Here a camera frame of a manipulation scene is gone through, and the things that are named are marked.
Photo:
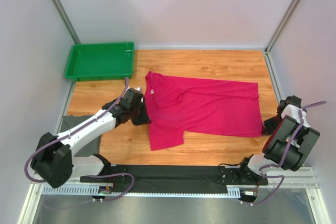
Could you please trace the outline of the magenta t shirt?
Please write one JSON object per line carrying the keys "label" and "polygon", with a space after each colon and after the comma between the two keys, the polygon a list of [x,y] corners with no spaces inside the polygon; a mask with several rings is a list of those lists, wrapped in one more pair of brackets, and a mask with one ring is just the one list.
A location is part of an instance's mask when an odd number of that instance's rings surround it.
{"label": "magenta t shirt", "polygon": [[184,143],[184,132],[260,137],[258,84],[148,72],[145,104],[153,151]]}

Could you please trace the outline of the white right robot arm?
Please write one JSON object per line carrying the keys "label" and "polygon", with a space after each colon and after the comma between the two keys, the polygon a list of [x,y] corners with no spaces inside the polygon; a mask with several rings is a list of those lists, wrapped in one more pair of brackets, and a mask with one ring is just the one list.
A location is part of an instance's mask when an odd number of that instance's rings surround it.
{"label": "white right robot arm", "polygon": [[281,100],[277,114],[265,120],[262,135],[268,136],[262,153],[245,157],[236,171],[236,177],[244,185],[258,185],[269,178],[268,171],[274,169],[297,171],[320,137],[320,132],[307,121],[307,110],[324,105],[320,101],[302,106],[295,95]]}

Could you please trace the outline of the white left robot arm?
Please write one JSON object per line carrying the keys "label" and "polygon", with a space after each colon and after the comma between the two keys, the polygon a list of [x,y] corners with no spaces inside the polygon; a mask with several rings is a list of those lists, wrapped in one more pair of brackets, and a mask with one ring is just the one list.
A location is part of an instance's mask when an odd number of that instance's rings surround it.
{"label": "white left robot arm", "polygon": [[135,126],[151,122],[141,88],[125,88],[120,97],[65,132],[44,134],[25,168],[31,168],[41,177],[39,182],[52,188],[71,178],[104,183],[113,176],[111,163],[100,154],[78,157],[77,153],[97,137],[129,121]]}

